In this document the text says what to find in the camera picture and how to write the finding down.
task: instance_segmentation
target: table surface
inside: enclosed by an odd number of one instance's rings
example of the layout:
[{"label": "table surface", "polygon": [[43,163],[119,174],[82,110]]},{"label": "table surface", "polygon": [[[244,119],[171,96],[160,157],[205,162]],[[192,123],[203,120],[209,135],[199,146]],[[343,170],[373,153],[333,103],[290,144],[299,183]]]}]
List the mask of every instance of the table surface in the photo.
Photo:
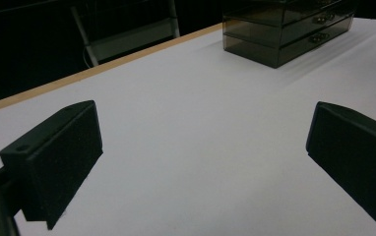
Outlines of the table surface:
[{"label": "table surface", "polygon": [[0,101],[0,150],[88,99],[103,139],[55,228],[19,213],[22,235],[376,235],[305,150],[317,101],[376,120],[376,20],[278,69],[221,39],[215,26]]}]

